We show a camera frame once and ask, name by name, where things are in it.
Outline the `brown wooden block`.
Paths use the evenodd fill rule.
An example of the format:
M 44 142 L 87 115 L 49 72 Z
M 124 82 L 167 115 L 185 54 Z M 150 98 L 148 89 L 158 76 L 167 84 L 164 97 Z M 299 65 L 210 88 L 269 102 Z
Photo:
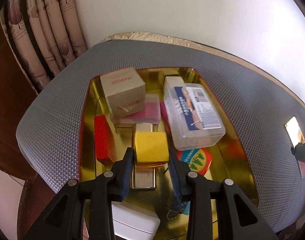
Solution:
M 298 161 L 298 166 L 299 166 L 301 178 L 304 179 L 305 178 L 305 162 Z

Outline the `small beige wooden block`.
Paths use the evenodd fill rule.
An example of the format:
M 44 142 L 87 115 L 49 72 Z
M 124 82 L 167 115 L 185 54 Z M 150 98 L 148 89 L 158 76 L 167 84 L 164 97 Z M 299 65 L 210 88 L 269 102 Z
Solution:
M 293 147 L 296 147 L 299 143 L 305 143 L 304 134 L 295 116 L 293 116 L 284 126 Z

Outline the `blue patterned tin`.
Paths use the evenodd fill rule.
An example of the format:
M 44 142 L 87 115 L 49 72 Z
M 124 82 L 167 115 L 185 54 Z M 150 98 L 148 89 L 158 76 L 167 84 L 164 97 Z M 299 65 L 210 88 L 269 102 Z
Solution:
M 173 220 L 178 215 L 187 215 L 189 213 L 190 202 L 181 202 L 174 198 L 167 211 L 167 219 Z

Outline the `white power adapter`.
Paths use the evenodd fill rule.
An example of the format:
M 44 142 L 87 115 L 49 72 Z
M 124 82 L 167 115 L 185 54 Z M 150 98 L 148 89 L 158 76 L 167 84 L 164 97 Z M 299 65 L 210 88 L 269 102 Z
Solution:
M 114 234 L 123 239 L 153 239 L 160 219 L 155 212 L 129 204 L 112 202 Z

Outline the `orange tape measure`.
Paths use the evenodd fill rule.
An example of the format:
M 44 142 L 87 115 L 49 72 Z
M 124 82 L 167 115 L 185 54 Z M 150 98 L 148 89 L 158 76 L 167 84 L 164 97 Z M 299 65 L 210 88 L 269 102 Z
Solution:
M 188 164 L 191 171 L 204 176 L 212 163 L 212 155 L 205 148 L 195 148 L 185 151 L 177 151 L 177 158 Z

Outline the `red block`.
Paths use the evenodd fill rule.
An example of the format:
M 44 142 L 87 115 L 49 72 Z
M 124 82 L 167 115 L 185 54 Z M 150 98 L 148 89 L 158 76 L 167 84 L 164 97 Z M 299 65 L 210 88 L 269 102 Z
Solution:
M 96 159 L 104 165 L 110 165 L 111 130 L 104 115 L 94 117 L 94 142 Z

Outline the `large clear plastic case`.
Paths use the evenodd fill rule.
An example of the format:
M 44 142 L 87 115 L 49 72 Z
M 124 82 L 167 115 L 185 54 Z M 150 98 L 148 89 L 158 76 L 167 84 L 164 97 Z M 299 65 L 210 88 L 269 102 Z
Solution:
M 226 128 L 205 88 L 197 83 L 164 85 L 164 105 L 179 151 L 216 145 Z

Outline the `yellow block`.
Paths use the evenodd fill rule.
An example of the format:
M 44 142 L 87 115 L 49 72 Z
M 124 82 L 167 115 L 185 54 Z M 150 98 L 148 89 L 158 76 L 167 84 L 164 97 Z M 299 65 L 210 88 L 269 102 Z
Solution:
M 159 167 L 169 161 L 165 132 L 136 132 L 134 147 L 138 166 Z

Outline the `clear case red insert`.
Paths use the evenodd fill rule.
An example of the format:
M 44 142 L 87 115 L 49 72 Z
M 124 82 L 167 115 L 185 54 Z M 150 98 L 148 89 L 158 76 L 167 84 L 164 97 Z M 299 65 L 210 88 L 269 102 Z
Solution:
M 125 116 L 121 119 L 115 119 L 110 114 L 110 120 L 114 124 L 134 125 L 134 124 L 159 124 L 161 120 L 161 108 L 159 103 L 159 95 L 148 93 L 145 95 L 145 108 L 137 113 Z

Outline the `kraft cardboard cube box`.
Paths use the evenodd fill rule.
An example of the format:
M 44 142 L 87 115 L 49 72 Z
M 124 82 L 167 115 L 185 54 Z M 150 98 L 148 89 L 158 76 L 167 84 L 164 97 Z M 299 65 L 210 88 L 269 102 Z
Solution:
M 112 116 L 121 119 L 145 108 L 145 82 L 132 67 L 100 76 Z

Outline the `white zigzag pattern box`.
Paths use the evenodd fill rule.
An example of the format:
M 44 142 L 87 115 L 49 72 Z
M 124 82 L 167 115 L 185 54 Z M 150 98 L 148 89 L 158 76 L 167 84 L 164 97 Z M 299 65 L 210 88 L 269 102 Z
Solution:
M 184 80 L 180 76 L 166 76 L 164 79 L 163 89 L 166 90 L 168 85 L 184 84 Z

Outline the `pink block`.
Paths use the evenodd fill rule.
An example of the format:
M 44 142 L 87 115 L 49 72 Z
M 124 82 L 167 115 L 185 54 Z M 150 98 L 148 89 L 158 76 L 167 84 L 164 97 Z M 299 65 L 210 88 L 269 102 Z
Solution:
M 167 126 L 167 128 L 169 128 L 169 120 L 168 120 L 167 110 L 165 108 L 164 101 L 160 101 L 159 105 L 160 105 L 161 116 L 164 121 L 164 124 L 165 124 L 165 126 Z

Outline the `grey honeycomb mat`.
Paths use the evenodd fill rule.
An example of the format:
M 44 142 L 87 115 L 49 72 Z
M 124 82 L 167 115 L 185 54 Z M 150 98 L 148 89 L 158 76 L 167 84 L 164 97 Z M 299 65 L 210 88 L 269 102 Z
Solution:
M 258 209 L 272 229 L 283 230 L 305 213 L 305 177 L 300 175 L 284 127 L 295 117 L 305 138 L 301 101 L 257 70 L 229 59 L 146 41 L 96 44 L 55 77 L 20 120 L 19 149 L 53 191 L 79 174 L 79 130 L 90 80 L 129 66 L 195 69 L 237 131 L 254 174 Z

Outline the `brown wooden door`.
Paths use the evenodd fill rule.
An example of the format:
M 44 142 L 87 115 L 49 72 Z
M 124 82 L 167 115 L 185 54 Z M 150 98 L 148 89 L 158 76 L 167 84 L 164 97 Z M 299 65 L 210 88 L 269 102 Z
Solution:
M 0 23 L 0 170 L 23 180 L 34 180 L 36 172 L 18 148 L 16 129 L 35 98 Z

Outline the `patterned beige curtain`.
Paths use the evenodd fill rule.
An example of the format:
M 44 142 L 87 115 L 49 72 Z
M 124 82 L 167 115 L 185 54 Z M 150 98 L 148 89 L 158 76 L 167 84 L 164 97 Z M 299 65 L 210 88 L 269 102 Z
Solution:
M 0 22 L 36 93 L 87 50 L 75 0 L 6 0 Z

